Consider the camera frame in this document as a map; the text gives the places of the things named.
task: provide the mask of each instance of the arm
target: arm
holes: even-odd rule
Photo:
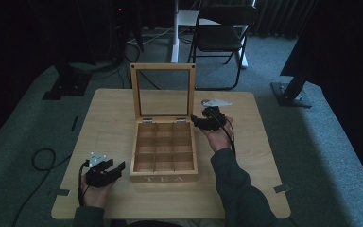
[[[84,193],[85,206],[80,206],[75,213],[73,226],[77,227],[101,227],[104,226],[103,218],[105,204],[114,183],[96,188],[89,187],[85,183],[85,175],[81,179],[81,188]]]
[[[231,138],[230,117],[224,126]],[[225,221],[228,227],[274,226],[276,217],[270,210],[267,198],[251,185],[250,175],[240,168],[230,149],[231,141],[224,130],[206,131],[208,142],[214,151],[211,163],[216,174],[216,190],[225,209]]]

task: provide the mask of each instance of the sleeve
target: sleeve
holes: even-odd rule
[[[217,151],[211,163],[227,227],[276,226],[267,198],[251,185],[250,175],[240,168],[231,149]]]
[[[73,220],[74,227],[103,227],[104,209],[92,206],[80,206]]]

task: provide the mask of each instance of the cable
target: cable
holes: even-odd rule
[[[107,73],[107,72],[111,72],[113,69],[119,68],[120,64],[121,64],[120,59],[113,59],[110,64],[103,65],[103,66],[97,66],[92,69],[80,69],[75,66],[72,66],[72,68],[76,73],[85,73],[85,74]]]
[[[182,38],[182,37],[179,37],[179,40],[182,41],[185,44],[191,44],[191,42],[192,42],[190,39],[185,39],[185,38]]]
[[[294,220],[293,220],[293,218],[288,217],[288,219],[291,221],[291,223],[293,223],[293,225],[294,225],[295,227],[299,227],[299,225],[297,225],[296,221],[294,221]]]
[[[137,62],[138,59],[140,58],[140,54],[141,54],[140,48],[137,45],[135,45],[135,44],[127,44],[127,45],[129,45],[129,46],[131,46],[131,47],[133,47],[133,48],[135,48],[137,50],[137,57],[135,58],[135,61],[134,61],[134,62]],[[124,57],[127,60],[129,60],[129,62],[131,62],[131,60],[127,56],[124,56]]]
[[[86,167],[86,166],[88,166],[87,161],[86,161],[83,165],[81,165],[80,170],[78,171],[78,188],[81,188],[81,175],[82,175],[82,169],[83,169],[84,167]]]
[[[125,58],[131,63],[131,60],[127,57],[127,56],[125,56]],[[161,88],[159,88],[157,85],[155,85],[155,83],[154,82],[152,82],[143,72],[141,72],[140,71],[140,74],[141,75],[143,75],[143,77],[150,83],[150,84],[152,84],[152,86],[154,86],[156,89],[158,89],[158,90],[161,90]]]
[[[125,69],[126,69],[126,77],[128,76],[128,67],[126,66],[125,61],[123,60],[123,65],[125,65]],[[122,88],[125,89],[125,80],[123,79],[122,75],[120,74],[120,70],[117,71],[117,73],[119,74],[120,79],[122,80]]]
[[[120,77],[120,79],[122,80],[122,84],[123,84],[123,88],[124,88],[124,87],[125,87],[125,81],[123,80],[123,78],[122,78],[122,76],[121,76],[121,74],[120,74],[121,67],[123,67],[123,66],[126,66],[126,63],[125,63],[125,61],[124,61],[124,60],[122,60],[122,61],[120,62],[120,64],[118,65],[118,67],[117,67],[117,69],[116,69],[115,71],[112,71],[112,72],[110,72],[108,75],[104,75],[104,76],[101,76],[101,75],[97,75],[97,77],[92,76],[92,77],[90,78],[90,80],[94,80],[94,79],[105,79],[105,78],[108,78],[108,77],[110,77],[110,76],[112,76],[112,75],[114,75],[114,74],[118,74],[118,75],[119,75],[119,77]]]
[[[127,79],[128,83],[129,83],[129,87],[131,88],[131,76],[129,77],[129,68],[126,65],[126,63],[125,63],[125,70],[126,70],[126,79]],[[124,89],[125,88],[125,81],[123,80],[123,78],[122,78],[122,81],[123,81],[123,89]]]
[[[166,30],[166,31],[164,31],[163,33],[160,33],[160,34],[153,34],[154,36],[153,37],[151,37],[149,40],[147,40],[147,41],[144,41],[143,42],[143,44],[148,44],[148,43],[150,43],[151,41],[153,41],[153,40],[155,40],[155,39],[157,39],[157,38],[159,38],[159,37],[162,37],[162,36],[164,36],[164,35],[166,35],[166,34],[168,34],[169,33],[169,31],[172,29],[173,27],[171,27],[171,28],[169,28],[168,30]],[[128,41],[128,44],[137,44],[137,42],[135,42],[135,39],[131,39],[130,41]]]
[[[85,196],[85,193],[87,193],[87,190],[88,188],[90,188],[90,186],[88,185],[87,188],[84,190],[84,192],[82,193],[82,199],[84,200],[84,196]]]
[[[229,122],[229,124],[231,125],[231,128],[232,128],[232,136],[228,133],[228,131],[225,129],[225,127],[222,125],[222,123],[219,121],[219,119],[217,119],[217,117],[210,111],[209,112],[211,117],[213,117],[216,122],[219,124],[220,128],[223,129],[226,133],[226,135],[228,136],[229,138],[229,141],[231,142],[231,146],[232,146],[232,152],[233,154],[235,155],[235,145],[234,145],[234,129],[233,129],[233,126],[232,126],[232,122],[229,121],[228,118],[226,118],[226,120]]]
[[[127,56],[125,56],[125,59],[127,59],[129,61],[129,63],[132,63],[132,61]],[[132,82],[131,82],[131,75],[129,76],[128,67],[126,67],[126,70],[127,70],[126,77],[128,78],[129,87],[132,88],[132,86],[131,86],[131,84],[132,84]]]
[[[36,164],[35,164],[35,160],[36,160],[36,157],[38,154],[40,154],[41,152],[43,151],[49,151],[53,158],[52,158],[52,161],[51,161],[51,164],[48,168],[40,168],[38,167]],[[17,223],[17,220],[20,216],[20,213],[22,212],[22,210],[25,208],[26,204],[28,203],[28,201],[32,198],[32,196],[34,196],[34,194],[37,192],[38,189],[40,189],[40,187],[43,185],[43,183],[45,182],[45,180],[47,179],[49,173],[51,172],[52,169],[62,165],[64,162],[66,162],[67,160],[70,159],[70,157],[72,157],[72,155],[69,155],[67,156],[65,159],[63,159],[61,162],[59,162],[58,164],[55,165],[55,162],[56,162],[56,153],[53,149],[51,148],[41,148],[39,150],[37,150],[32,158],[31,158],[31,164],[32,166],[36,169],[36,170],[39,170],[39,171],[46,171],[45,173],[45,176],[43,176],[43,179],[41,180],[41,182],[37,185],[37,187],[34,189],[33,192],[31,192],[31,194],[27,197],[27,199],[23,202],[23,204],[20,206],[19,210],[17,211],[17,214],[16,214],[16,217],[14,218],[14,221],[12,222],[11,226],[14,227],[16,226],[16,223]]]

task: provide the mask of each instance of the wooden box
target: wooden box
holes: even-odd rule
[[[130,165],[133,183],[180,183],[198,179],[194,123],[195,64],[133,63],[131,80],[135,109],[135,136]],[[185,89],[158,90],[143,87],[147,74],[185,83]]]

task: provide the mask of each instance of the hand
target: hand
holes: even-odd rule
[[[84,193],[84,205],[104,209],[113,185],[114,182],[99,188],[88,186],[85,180],[85,175],[83,175],[81,177],[81,189]]]
[[[224,126],[225,130],[228,132],[228,134],[233,138],[233,132],[232,132],[232,118],[226,116],[226,125]],[[207,130],[201,130],[207,137],[209,145],[211,146],[211,149],[214,152],[217,152],[218,150],[221,150],[223,148],[230,148],[231,147],[231,141],[229,140],[229,137],[226,135],[225,131],[223,129],[219,129],[217,131],[207,131]]]

